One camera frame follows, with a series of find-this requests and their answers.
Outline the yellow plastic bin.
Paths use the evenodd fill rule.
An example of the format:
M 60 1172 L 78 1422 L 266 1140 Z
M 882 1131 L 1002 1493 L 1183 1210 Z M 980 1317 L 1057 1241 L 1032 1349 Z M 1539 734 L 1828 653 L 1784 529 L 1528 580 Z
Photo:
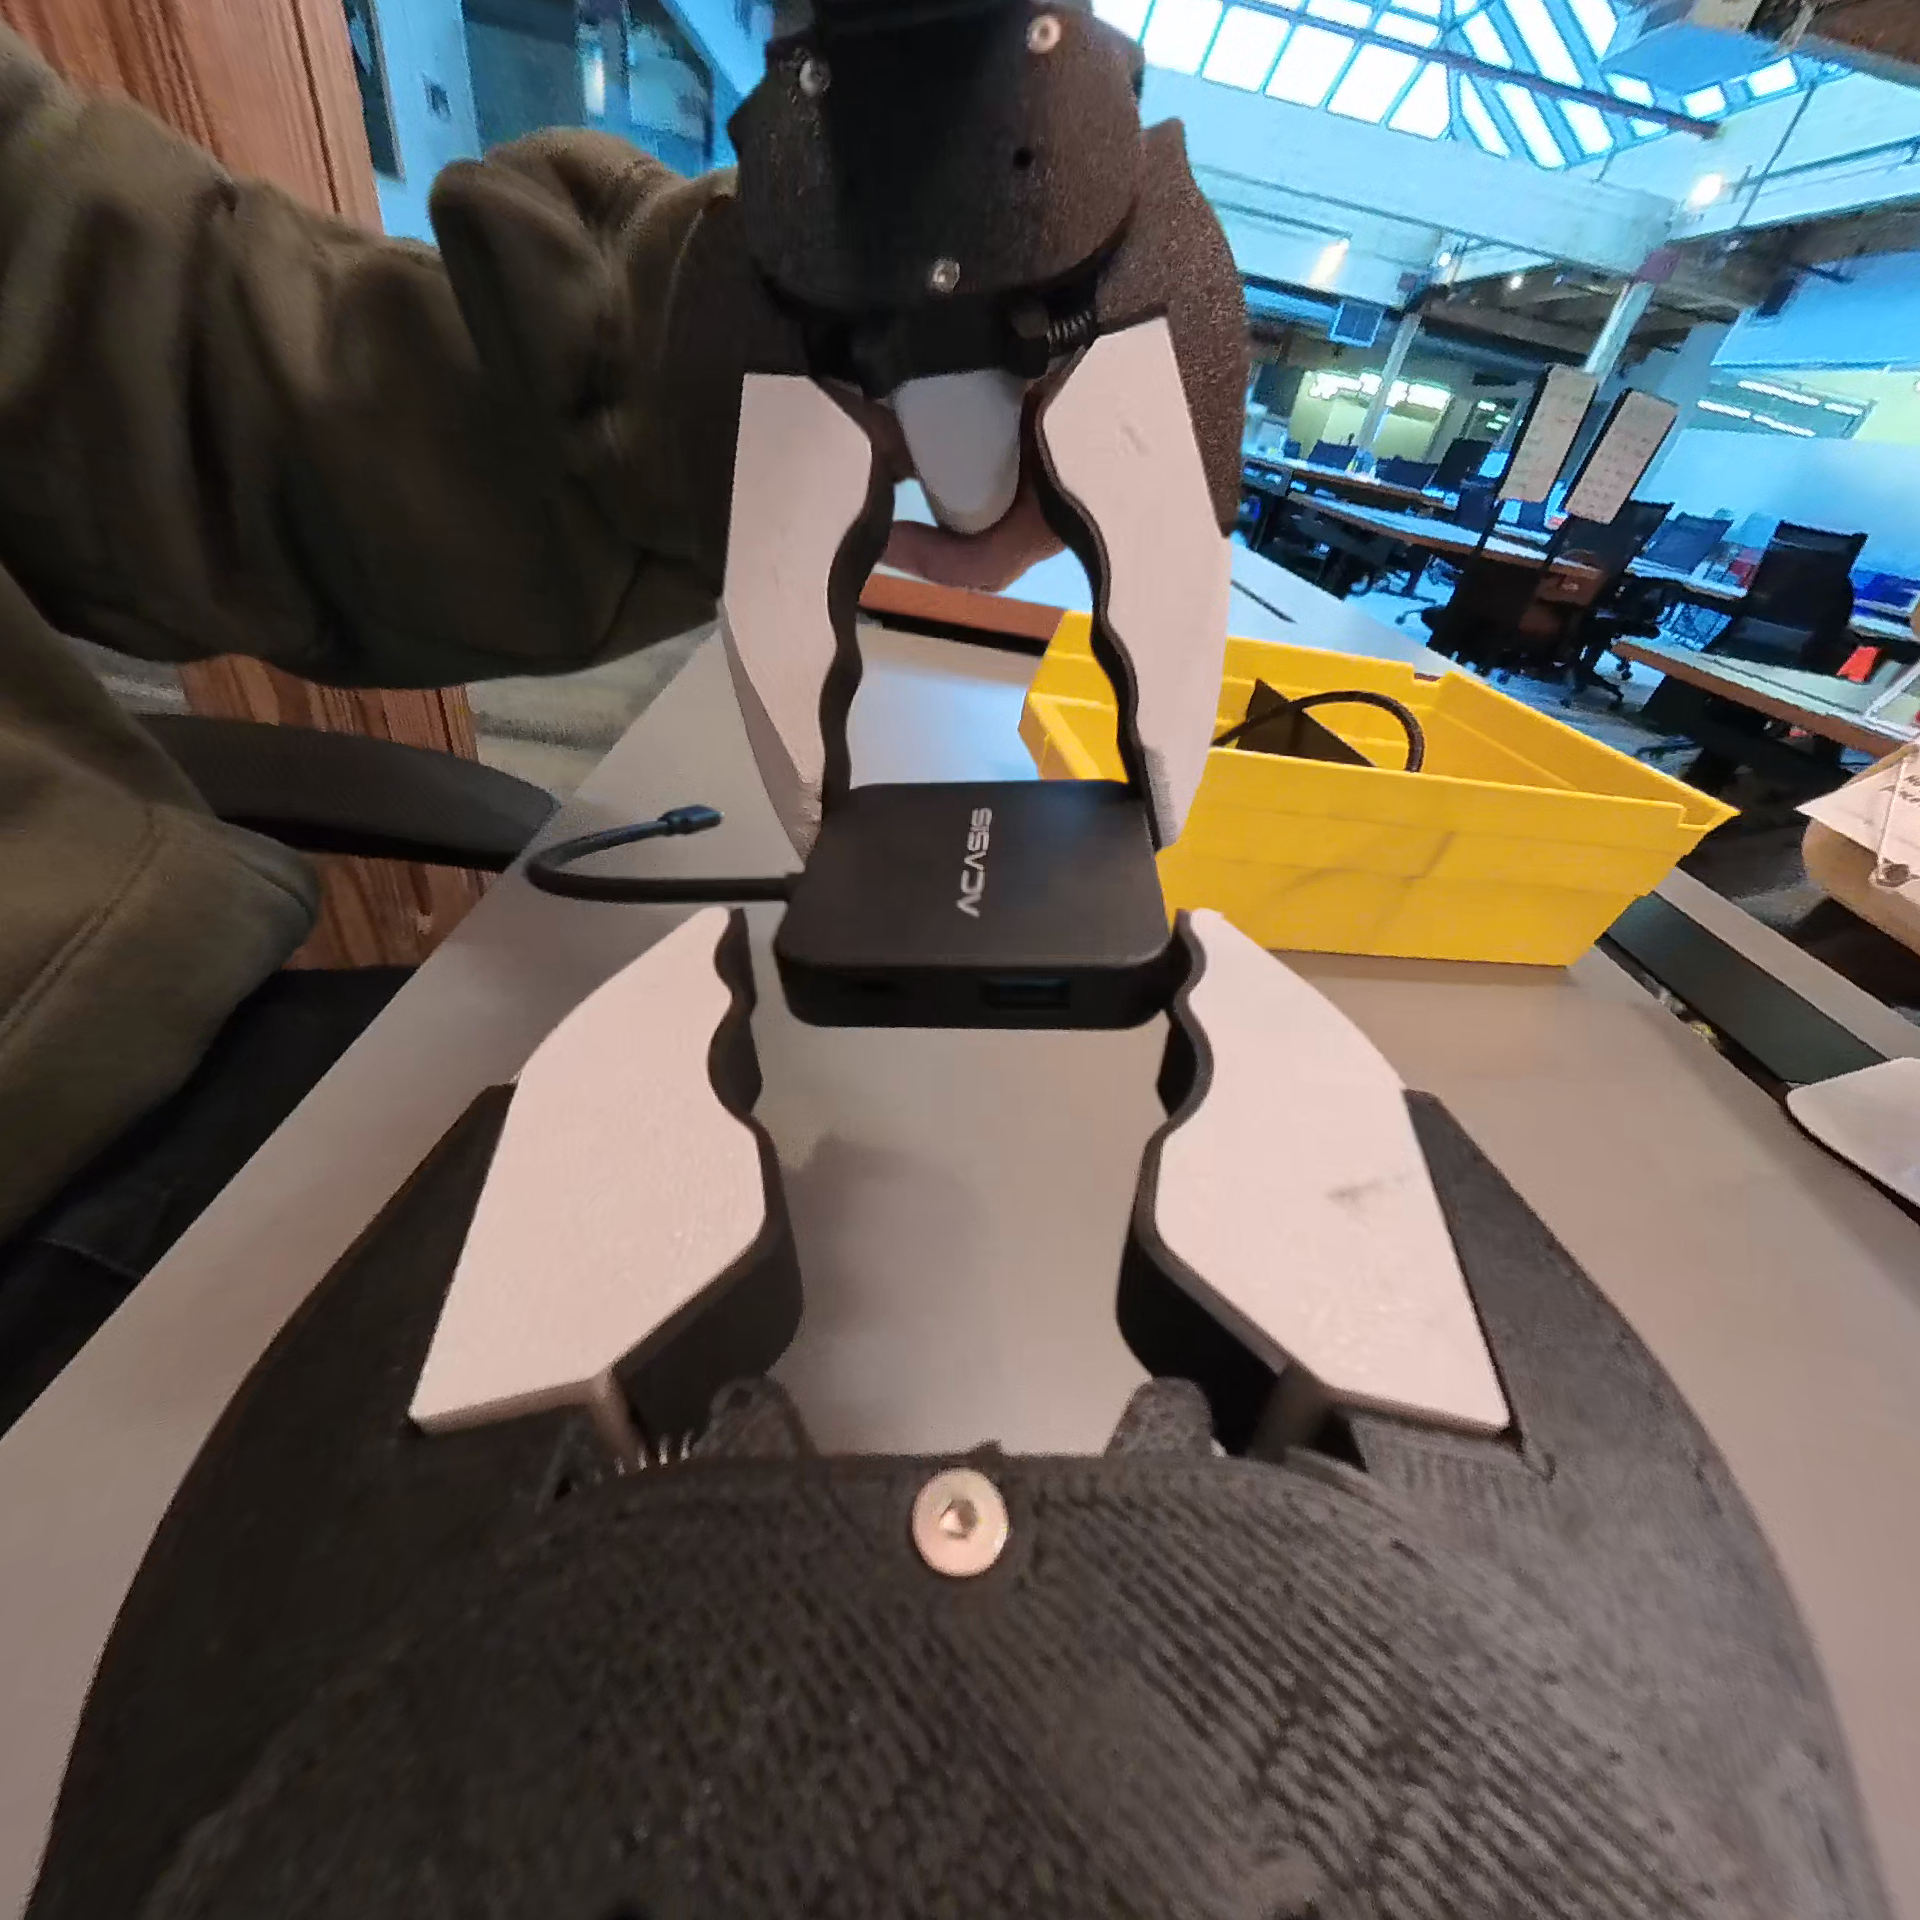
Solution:
M 1370 763 L 1215 750 L 1184 836 L 1159 854 L 1166 914 L 1209 908 L 1264 948 L 1563 969 L 1736 811 L 1475 675 L 1227 637 L 1216 726 L 1259 685 L 1358 688 L 1398 721 L 1332 708 Z

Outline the printed instruction sheet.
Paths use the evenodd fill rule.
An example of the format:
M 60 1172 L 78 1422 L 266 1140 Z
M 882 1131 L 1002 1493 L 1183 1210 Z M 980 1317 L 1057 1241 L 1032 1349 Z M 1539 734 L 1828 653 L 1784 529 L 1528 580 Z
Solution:
M 1825 898 L 1919 948 L 1919 742 L 1800 808 L 1803 867 Z

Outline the person's green jacket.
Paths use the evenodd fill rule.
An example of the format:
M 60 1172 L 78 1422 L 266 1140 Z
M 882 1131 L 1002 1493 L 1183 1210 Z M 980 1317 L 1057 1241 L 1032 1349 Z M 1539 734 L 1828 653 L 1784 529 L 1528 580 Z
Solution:
M 2 587 L 2 1233 L 182 1091 L 320 914 Z

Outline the white sheet stand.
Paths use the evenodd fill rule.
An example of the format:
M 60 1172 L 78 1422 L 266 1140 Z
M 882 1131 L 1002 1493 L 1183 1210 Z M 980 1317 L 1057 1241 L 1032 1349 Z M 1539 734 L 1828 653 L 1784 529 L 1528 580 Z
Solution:
M 1795 1125 L 1844 1165 L 1919 1212 L 1919 1061 L 1892 1058 L 1795 1088 Z

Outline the skylight window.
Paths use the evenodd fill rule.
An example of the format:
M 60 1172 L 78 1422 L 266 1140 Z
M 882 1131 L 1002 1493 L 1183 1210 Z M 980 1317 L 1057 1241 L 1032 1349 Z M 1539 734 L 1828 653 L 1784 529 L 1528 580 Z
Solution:
M 1094 2 L 1147 67 L 1561 172 L 1841 75 L 1803 53 L 1666 53 L 1636 4 Z

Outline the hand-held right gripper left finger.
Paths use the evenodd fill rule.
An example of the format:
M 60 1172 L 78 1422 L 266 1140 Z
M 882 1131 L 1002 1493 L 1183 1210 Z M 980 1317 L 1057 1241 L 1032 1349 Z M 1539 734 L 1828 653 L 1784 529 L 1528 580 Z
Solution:
M 800 1331 L 800 1258 L 758 1117 L 753 939 L 711 906 L 584 998 L 512 1084 L 409 1418 L 584 1412 L 698 1436 Z

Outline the standing instruction sheet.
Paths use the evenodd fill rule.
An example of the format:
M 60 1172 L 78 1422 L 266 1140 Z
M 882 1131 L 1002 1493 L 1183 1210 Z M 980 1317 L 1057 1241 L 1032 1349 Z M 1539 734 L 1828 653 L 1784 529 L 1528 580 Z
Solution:
M 1593 524 L 1617 522 L 1666 446 L 1679 419 L 1679 404 L 1660 393 L 1622 392 L 1572 475 L 1563 515 Z
M 1569 465 L 1601 380 L 1584 369 L 1548 369 L 1510 451 L 1498 498 L 1521 505 L 1548 501 Z

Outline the wall poster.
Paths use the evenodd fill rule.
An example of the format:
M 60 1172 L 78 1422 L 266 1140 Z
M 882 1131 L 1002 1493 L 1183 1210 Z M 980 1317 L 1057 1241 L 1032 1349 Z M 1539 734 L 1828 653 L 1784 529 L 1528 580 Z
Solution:
M 377 26 L 377 2 L 343 2 L 343 22 L 376 176 L 400 184 L 400 147 L 394 123 L 388 67 Z

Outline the black USB hub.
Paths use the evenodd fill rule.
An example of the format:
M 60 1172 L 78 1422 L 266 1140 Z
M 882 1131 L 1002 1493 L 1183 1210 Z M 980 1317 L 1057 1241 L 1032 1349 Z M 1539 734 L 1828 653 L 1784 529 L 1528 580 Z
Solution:
M 1142 1026 L 1179 956 L 1150 811 L 1123 781 L 862 784 L 824 817 L 775 966 L 817 1026 Z

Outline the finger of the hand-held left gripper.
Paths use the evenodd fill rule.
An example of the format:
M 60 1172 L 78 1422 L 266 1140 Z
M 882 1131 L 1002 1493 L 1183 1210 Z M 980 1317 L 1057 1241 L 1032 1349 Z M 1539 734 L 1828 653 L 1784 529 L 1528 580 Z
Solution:
M 807 374 L 742 384 L 720 630 L 768 802 L 799 858 L 849 790 L 858 598 L 895 516 L 864 421 Z
M 1121 768 L 1166 853 L 1209 766 L 1232 603 L 1231 539 L 1169 322 L 1095 337 L 1041 402 L 1034 435 L 1048 525 L 1094 592 Z

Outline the wooden office table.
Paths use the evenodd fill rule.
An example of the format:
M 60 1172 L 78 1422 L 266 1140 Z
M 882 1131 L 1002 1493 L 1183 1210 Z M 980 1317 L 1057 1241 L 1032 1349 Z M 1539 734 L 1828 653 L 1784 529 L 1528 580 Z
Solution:
M 1915 742 L 1915 721 L 1900 717 L 1892 712 L 1896 702 L 1874 708 L 1868 688 L 1844 678 L 1818 676 L 1788 665 L 1713 656 L 1641 637 L 1619 641 L 1615 653 L 1718 702 L 1826 739 L 1849 753 L 1865 753 L 1873 760 Z
M 1433 562 L 1543 574 L 1569 582 L 1553 595 L 1572 605 L 1593 598 L 1603 580 L 1593 556 L 1559 556 L 1548 532 L 1510 524 L 1498 510 L 1466 518 L 1448 497 L 1416 497 L 1311 465 L 1247 465 L 1239 529 L 1259 557 L 1298 572 L 1332 597 L 1370 592 L 1398 576 L 1412 589 Z

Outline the person's left hand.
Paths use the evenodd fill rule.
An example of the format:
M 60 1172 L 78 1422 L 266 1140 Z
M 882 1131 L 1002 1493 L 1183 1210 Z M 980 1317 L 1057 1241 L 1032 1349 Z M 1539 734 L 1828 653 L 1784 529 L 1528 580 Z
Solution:
M 880 562 L 931 586 L 1000 595 L 1026 572 L 1066 554 L 1041 504 L 1020 497 L 993 525 L 958 532 L 940 522 L 897 518 Z

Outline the person's left forearm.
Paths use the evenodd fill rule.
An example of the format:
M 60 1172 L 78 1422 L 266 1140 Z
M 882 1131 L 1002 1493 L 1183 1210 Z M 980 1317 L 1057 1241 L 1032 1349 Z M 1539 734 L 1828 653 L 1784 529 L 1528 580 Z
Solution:
M 451 164 L 435 246 L 241 178 L 6 33 L 6 706 L 71 641 L 346 688 L 568 675 L 716 614 L 764 347 L 735 172 Z

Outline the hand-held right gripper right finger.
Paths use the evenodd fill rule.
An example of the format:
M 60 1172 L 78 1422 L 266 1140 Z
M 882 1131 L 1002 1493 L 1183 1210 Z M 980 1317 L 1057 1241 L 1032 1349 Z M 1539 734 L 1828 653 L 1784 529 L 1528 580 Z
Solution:
M 1183 913 L 1163 1125 L 1121 1317 L 1150 1374 L 1219 1410 L 1255 1365 L 1307 1412 L 1503 1436 L 1510 1402 L 1409 1088 L 1307 979 L 1224 914 Z

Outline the black office chair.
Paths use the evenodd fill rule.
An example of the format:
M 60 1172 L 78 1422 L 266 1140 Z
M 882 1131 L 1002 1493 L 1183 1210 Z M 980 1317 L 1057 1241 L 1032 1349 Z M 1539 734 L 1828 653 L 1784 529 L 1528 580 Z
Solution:
M 1630 498 L 1615 518 L 1567 516 L 1543 565 L 1471 562 L 1422 625 L 1442 656 L 1488 675 L 1561 669 L 1567 702 L 1596 681 L 1619 641 L 1658 630 L 1660 597 L 1630 568 L 1672 505 Z
M 1865 532 L 1780 522 L 1742 603 L 1705 653 L 1835 676 L 1856 650 L 1854 565 L 1864 548 Z

